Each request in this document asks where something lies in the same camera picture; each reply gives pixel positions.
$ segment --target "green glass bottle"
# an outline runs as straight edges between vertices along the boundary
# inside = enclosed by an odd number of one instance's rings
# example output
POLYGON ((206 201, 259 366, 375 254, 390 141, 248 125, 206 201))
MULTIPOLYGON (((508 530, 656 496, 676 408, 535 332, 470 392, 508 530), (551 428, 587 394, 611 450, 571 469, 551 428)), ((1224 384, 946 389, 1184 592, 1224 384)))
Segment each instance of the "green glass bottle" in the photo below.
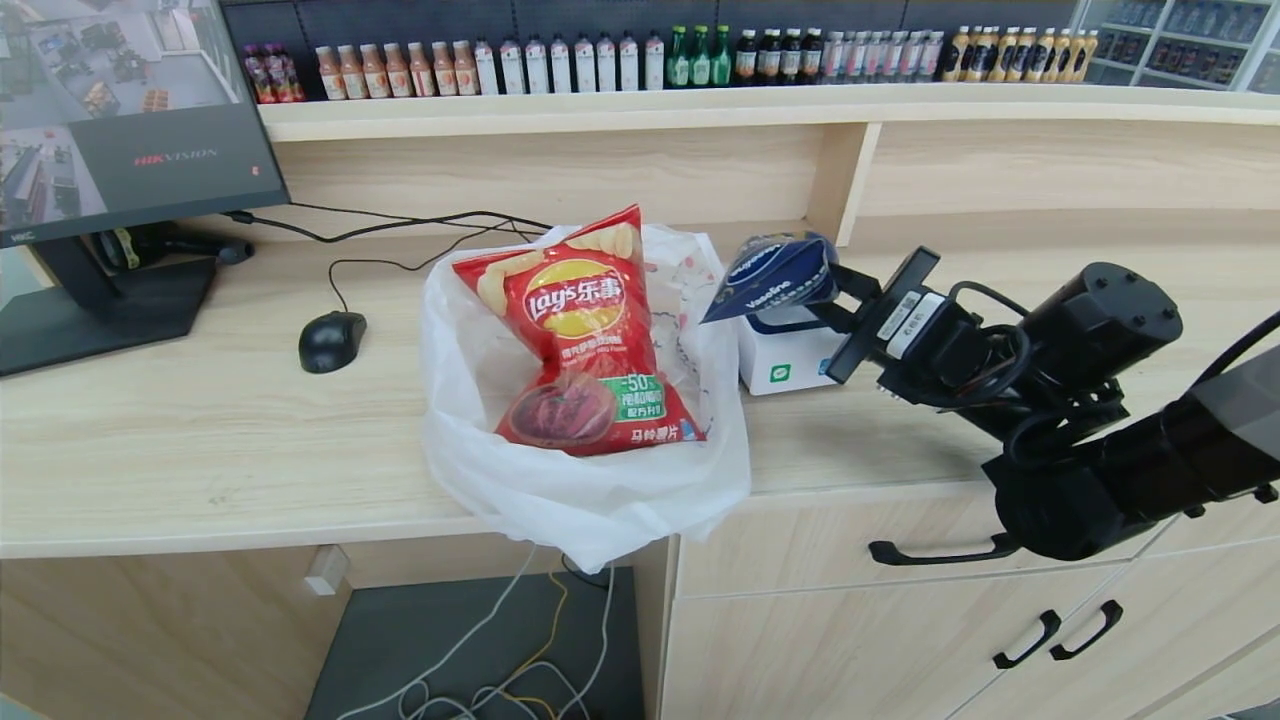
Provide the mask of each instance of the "green glass bottle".
POLYGON ((707 26, 694 26, 694 49, 689 56, 689 67, 694 87, 707 87, 712 83, 712 55, 707 47, 707 26))
POLYGON ((728 49, 728 26, 716 26, 716 56, 712 58, 712 85, 728 87, 733 59, 728 49))
POLYGON ((671 53, 667 54, 667 87, 689 87, 689 49, 685 26, 671 28, 671 53))

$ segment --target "wooden shelf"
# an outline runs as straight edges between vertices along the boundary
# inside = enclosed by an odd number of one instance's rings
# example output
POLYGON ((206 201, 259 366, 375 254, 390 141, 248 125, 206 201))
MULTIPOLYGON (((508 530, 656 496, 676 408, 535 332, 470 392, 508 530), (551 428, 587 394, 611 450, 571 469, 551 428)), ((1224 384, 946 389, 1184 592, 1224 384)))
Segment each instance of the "wooden shelf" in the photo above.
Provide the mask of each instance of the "wooden shelf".
POLYGON ((1245 94, 995 83, 415 97, 264 105, 260 110, 278 143, 919 120, 1280 122, 1280 108, 1245 94))

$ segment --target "electrical wire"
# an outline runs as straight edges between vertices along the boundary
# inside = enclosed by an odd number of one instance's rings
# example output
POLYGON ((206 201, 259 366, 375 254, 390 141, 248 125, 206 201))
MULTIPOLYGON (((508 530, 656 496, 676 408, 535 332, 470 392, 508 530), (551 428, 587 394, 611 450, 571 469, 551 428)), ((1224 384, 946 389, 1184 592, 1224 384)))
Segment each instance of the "electrical wire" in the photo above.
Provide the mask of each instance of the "electrical wire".
POLYGON ((1201 384, 1202 382, 1211 380, 1231 366, 1233 363, 1240 359, 1242 355, 1249 351, 1254 345, 1262 342, 1262 338, 1267 337, 1272 332, 1280 328, 1280 310, 1276 310, 1270 318, 1262 320, 1253 327, 1252 331, 1244 333, 1240 340, 1231 343, 1230 347, 1222 351, 1216 360, 1210 363, 1208 368, 1201 373, 1192 387, 1201 384))

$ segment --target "cabinet door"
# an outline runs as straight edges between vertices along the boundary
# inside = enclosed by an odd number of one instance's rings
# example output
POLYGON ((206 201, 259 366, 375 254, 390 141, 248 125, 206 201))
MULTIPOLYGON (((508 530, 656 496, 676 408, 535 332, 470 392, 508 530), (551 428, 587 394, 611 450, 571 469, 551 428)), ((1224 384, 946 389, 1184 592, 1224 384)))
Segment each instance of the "cabinet door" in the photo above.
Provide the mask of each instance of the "cabinet door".
POLYGON ((1061 641, 1079 648, 1114 600, 1124 614, 1070 660, 1044 651, 1001 676, 956 720, 1129 717, 1277 623, 1280 541, 1137 560, 1075 614, 1061 641))
POLYGON ((1115 571, 678 600, 662 717, 946 717, 1115 571))
POLYGON ((1280 626, 1260 639, 1221 667, 1161 698, 1135 720, 1216 717, 1272 702, 1280 697, 1280 626))

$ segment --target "wooden countertop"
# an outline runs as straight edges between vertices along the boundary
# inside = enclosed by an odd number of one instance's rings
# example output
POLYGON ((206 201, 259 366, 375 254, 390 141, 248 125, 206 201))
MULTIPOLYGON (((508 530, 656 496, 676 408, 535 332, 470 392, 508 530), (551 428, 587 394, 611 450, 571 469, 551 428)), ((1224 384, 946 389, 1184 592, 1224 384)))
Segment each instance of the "wooden countertop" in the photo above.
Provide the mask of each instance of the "wooden countertop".
POLYGON ((1021 83, 413 97, 264 105, 259 109, 276 143, 919 120, 1280 124, 1280 102, 1267 95, 1021 83))
MULTIPOLYGON (((1126 264, 1180 304, 1187 332, 1121 379, 1135 415, 1171 400, 1275 310, 1280 213, 1089 211, 865 218, 844 251, 887 277, 924 242, 931 278, 983 281, 1034 305, 1092 260, 1126 264)), ((730 252, 780 225, 712 225, 730 252)), ((417 370, 424 274, 343 266, 366 314, 360 357, 329 375, 298 366, 302 325, 335 307, 333 258, 420 261, 445 240, 261 245, 224 269, 191 337, 0 383, 0 556, 234 550, 483 532, 428 477, 417 370)), ((475 246, 494 245, 484 238, 475 246)), ((1000 311, 966 304, 996 322, 1000 311)), ((746 398, 750 506, 817 492, 901 493, 980 478, 997 445, 954 418, 842 388, 746 398)), ((973 488, 979 482, 964 483, 973 488)))

